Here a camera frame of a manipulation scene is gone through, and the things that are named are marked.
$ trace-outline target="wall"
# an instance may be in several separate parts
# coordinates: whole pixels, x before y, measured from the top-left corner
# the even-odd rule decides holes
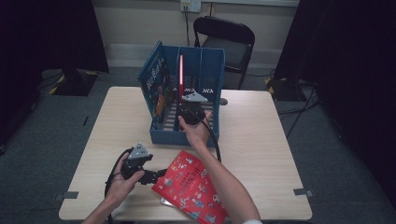
[[[179,11],[178,1],[94,0],[93,4],[105,44],[128,44],[146,51],[158,40],[165,45],[188,46],[185,14]],[[251,66],[276,66],[295,10],[296,7],[203,2],[201,13],[188,15],[190,46],[194,41],[193,21],[211,12],[212,16],[242,22],[255,33]]]

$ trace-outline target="blue plastic crate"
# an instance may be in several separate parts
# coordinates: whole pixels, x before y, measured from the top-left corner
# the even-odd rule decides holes
[[[203,108],[211,110],[212,120],[209,121],[213,133],[219,139],[219,99],[224,77],[224,50],[223,49],[198,49],[186,47],[163,46],[165,60],[170,72],[170,85],[175,96],[178,96],[178,65],[179,55],[183,54],[184,60],[184,94],[194,91],[207,98],[208,103]],[[186,134],[179,129],[177,119],[178,97],[169,105],[170,111],[166,115],[162,129],[156,129],[151,123],[149,132],[153,144],[188,146]],[[213,147],[213,141],[208,139],[207,145]]]

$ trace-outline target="chair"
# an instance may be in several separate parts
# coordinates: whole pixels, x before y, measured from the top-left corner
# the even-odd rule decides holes
[[[242,23],[204,16],[197,18],[193,24],[196,48],[224,49],[224,70],[241,74],[238,90],[241,89],[253,51],[255,36]],[[206,35],[206,41],[200,44],[198,34]]]

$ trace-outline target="person's right hand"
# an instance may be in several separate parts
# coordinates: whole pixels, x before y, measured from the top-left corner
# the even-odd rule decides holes
[[[206,119],[204,119],[204,123],[209,125],[208,121],[212,118],[212,112],[206,110],[205,117]],[[203,123],[199,122],[195,125],[186,124],[186,121],[181,116],[178,116],[178,122],[184,129],[184,132],[186,132],[187,140],[189,140],[189,143],[193,148],[198,149],[202,148],[202,146],[206,146],[209,131]]]

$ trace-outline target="table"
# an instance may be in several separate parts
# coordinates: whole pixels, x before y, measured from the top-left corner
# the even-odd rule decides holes
[[[311,218],[303,187],[271,95],[266,91],[222,91],[228,100],[219,110],[219,148],[222,163],[245,185],[262,219]],[[140,88],[109,89],[68,191],[76,199],[64,199],[59,216],[84,219],[104,198],[105,182],[119,155],[141,142],[153,154],[145,169],[157,171],[171,163],[181,149],[191,147],[153,145],[151,117]],[[190,218],[175,207],[161,205],[151,185],[136,184],[112,215],[117,220],[178,221]]]

